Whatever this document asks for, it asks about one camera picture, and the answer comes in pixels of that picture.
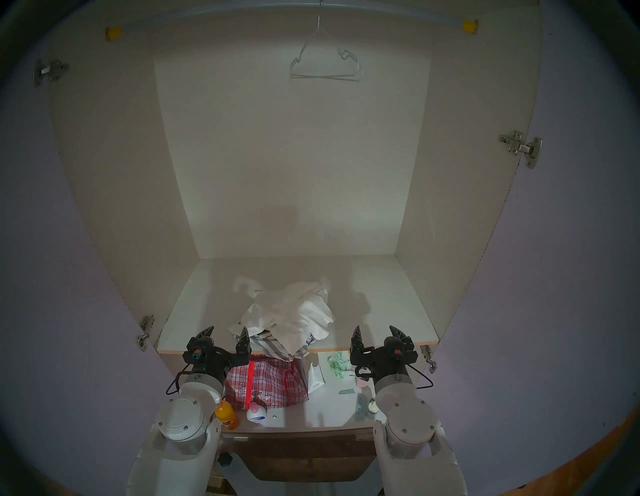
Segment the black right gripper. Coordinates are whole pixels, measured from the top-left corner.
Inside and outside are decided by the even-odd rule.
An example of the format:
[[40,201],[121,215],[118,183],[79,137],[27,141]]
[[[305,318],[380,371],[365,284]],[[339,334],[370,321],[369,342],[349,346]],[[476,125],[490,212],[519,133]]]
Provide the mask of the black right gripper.
[[[412,339],[395,326],[389,326],[393,338],[403,345],[414,345]],[[380,381],[387,376],[393,378],[408,376],[407,366],[416,362],[416,351],[411,349],[403,354],[389,353],[384,347],[364,347],[360,326],[356,326],[349,347],[350,362],[357,378]]]

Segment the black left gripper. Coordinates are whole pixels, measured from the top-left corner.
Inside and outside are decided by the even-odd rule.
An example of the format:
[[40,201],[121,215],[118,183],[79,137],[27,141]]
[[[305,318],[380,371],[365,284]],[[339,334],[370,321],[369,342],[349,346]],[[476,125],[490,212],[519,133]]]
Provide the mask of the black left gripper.
[[[196,335],[196,340],[213,341],[211,335],[214,329],[214,326],[203,329]],[[225,383],[231,369],[248,365],[252,353],[250,336],[246,327],[241,326],[238,330],[235,353],[212,344],[187,345],[187,364],[192,365],[190,375],[206,375]]]

